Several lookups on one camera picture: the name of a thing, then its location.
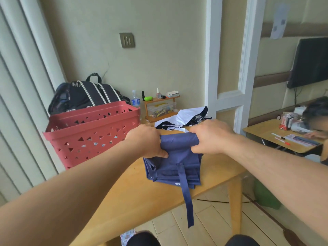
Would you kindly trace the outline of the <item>person's left hand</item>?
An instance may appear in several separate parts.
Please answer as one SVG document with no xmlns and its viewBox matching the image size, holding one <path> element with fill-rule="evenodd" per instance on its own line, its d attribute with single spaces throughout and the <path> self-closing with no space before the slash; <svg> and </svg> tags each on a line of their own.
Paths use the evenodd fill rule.
<svg viewBox="0 0 328 246">
<path fill-rule="evenodd" d="M 154 127 L 141 124 L 128 132 L 123 144 L 133 159 L 150 158 L 150 149 L 161 148 L 161 133 Z"/>
</svg>

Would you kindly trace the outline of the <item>navy blue apron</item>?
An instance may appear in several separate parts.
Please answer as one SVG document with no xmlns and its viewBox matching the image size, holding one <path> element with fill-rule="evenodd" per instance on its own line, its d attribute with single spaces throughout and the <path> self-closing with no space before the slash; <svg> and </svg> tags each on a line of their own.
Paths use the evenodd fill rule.
<svg viewBox="0 0 328 246">
<path fill-rule="evenodd" d="M 179 186 L 187 211 L 188 228 L 194 226 L 194 209 L 189 189 L 201 185 L 200 166 L 202 154 L 193 153 L 192 146 L 199 144 L 195 133 L 161 135 L 161 148 L 168 158 L 143 158 L 146 177 L 153 182 Z"/>
</svg>

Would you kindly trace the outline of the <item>person's left forearm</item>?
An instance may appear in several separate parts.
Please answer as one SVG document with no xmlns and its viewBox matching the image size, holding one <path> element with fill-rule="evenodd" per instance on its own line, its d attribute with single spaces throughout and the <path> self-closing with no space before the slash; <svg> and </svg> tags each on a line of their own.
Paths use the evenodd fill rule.
<svg viewBox="0 0 328 246">
<path fill-rule="evenodd" d="M 0 208 L 0 246 L 69 246 L 142 155 L 127 139 Z"/>
</svg>

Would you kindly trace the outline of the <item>person's right forearm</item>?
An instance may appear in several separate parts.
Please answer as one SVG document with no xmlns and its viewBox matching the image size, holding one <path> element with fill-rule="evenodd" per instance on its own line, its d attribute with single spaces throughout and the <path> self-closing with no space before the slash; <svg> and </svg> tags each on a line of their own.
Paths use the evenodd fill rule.
<svg viewBox="0 0 328 246">
<path fill-rule="evenodd" d="M 259 179 L 302 222 L 328 242 L 328 166 L 231 134 L 224 153 Z"/>
</svg>

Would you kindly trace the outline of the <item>clear plastic storage box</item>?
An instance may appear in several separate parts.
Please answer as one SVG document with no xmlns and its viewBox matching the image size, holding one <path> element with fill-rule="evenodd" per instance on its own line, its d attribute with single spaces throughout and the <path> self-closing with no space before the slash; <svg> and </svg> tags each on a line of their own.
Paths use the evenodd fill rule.
<svg viewBox="0 0 328 246">
<path fill-rule="evenodd" d="M 156 102 L 147 105 L 148 116 L 158 118 L 167 114 L 171 114 L 176 109 L 176 102 L 172 100 L 164 102 Z"/>
</svg>

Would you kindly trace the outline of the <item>clear plastic water bottle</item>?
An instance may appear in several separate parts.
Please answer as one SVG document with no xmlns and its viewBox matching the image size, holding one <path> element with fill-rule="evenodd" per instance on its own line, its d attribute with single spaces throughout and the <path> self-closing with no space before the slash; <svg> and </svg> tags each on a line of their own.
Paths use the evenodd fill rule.
<svg viewBox="0 0 328 246">
<path fill-rule="evenodd" d="M 140 98 L 137 96 L 137 91 L 133 90 L 133 97 L 131 99 L 131 105 L 136 108 L 140 108 Z"/>
</svg>

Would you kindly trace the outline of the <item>wooden table leg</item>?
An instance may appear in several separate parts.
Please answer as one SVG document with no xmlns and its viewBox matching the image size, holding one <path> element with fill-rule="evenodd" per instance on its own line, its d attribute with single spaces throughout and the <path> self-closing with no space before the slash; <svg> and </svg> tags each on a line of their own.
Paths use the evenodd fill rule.
<svg viewBox="0 0 328 246">
<path fill-rule="evenodd" d="M 229 203 L 230 203 L 230 214 L 231 214 L 231 225 L 232 235 L 241 233 L 242 224 L 242 182 L 241 178 L 235 177 L 227 183 Z"/>
</svg>

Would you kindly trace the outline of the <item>red plastic laundry basket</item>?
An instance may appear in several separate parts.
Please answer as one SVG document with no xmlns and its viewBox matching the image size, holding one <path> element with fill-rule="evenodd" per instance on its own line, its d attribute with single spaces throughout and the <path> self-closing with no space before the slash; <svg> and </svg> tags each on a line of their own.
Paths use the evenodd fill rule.
<svg viewBox="0 0 328 246">
<path fill-rule="evenodd" d="M 123 141 L 140 114 L 125 101 L 69 111 L 50 116 L 43 135 L 68 170 Z"/>
</svg>

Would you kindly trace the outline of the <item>green bag on floor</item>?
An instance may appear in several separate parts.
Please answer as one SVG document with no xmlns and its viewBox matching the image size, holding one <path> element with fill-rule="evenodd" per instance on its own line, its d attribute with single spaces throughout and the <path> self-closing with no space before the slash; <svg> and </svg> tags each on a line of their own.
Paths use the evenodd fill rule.
<svg viewBox="0 0 328 246">
<path fill-rule="evenodd" d="M 281 202 L 257 178 L 254 180 L 253 192 L 259 205 L 275 210 L 281 208 Z"/>
</svg>

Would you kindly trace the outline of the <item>person's leg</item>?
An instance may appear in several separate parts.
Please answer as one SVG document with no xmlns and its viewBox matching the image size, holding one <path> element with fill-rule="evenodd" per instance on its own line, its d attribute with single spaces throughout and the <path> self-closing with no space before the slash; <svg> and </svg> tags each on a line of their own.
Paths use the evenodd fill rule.
<svg viewBox="0 0 328 246">
<path fill-rule="evenodd" d="M 234 235 L 224 246 L 260 246 L 256 240 L 247 235 Z"/>
<path fill-rule="evenodd" d="M 128 240 L 126 246 L 161 246 L 161 244 L 150 231 L 139 231 Z"/>
</svg>

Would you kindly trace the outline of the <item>pen holder with pens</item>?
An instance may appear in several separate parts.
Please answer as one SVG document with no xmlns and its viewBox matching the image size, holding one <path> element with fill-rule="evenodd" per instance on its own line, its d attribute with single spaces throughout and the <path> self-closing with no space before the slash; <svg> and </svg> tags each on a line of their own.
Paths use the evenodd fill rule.
<svg viewBox="0 0 328 246">
<path fill-rule="evenodd" d="M 281 123 L 279 125 L 279 129 L 284 131 L 290 130 L 295 116 L 297 115 L 293 112 L 283 112 L 280 118 Z"/>
</svg>

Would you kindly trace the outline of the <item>person's right leg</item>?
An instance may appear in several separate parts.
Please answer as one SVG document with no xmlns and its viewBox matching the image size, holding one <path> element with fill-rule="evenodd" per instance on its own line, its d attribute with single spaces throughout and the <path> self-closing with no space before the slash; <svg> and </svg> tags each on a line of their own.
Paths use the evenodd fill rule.
<svg viewBox="0 0 328 246">
<path fill-rule="evenodd" d="M 234 235 L 224 246 L 260 246 L 256 240 L 247 235 Z"/>
</svg>

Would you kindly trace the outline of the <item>printed papers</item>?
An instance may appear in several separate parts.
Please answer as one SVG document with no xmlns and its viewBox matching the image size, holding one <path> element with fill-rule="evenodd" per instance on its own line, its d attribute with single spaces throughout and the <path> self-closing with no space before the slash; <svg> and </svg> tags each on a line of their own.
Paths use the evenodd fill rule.
<svg viewBox="0 0 328 246">
<path fill-rule="evenodd" d="M 305 147 L 311 147 L 311 146 L 317 147 L 317 146 L 321 145 L 320 142 L 310 140 L 310 139 L 307 139 L 307 138 L 304 138 L 304 137 L 301 137 L 301 136 L 296 136 L 295 134 L 289 134 L 287 136 L 284 136 L 284 138 L 286 140 L 295 142 L 297 144 L 301 144 Z"/>
</svg>

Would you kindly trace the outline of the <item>white pleated curtain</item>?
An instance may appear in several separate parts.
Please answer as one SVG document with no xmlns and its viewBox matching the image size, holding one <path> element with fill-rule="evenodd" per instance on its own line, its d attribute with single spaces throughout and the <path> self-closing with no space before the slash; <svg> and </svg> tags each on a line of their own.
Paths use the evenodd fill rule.
<svg viewBox="0 0 328 246">
<path fill-rule="evenodd" d="M 39 0 L 0 0 L 0 206 L 65 170 L 43 135 L 65 80 Z"/>
</svg>

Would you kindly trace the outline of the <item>metal wall switch plate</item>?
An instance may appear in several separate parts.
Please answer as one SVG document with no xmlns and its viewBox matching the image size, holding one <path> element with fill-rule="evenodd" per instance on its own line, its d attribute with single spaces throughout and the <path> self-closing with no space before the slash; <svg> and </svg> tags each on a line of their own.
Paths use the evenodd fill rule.
<svg viewBox="0 0 328 246">
<path fill-rule="evenodd" d="M 121 47 L 124 49 L 135 48 L 135 40 L 132 32 L 119 33 Z"/>
</svg>

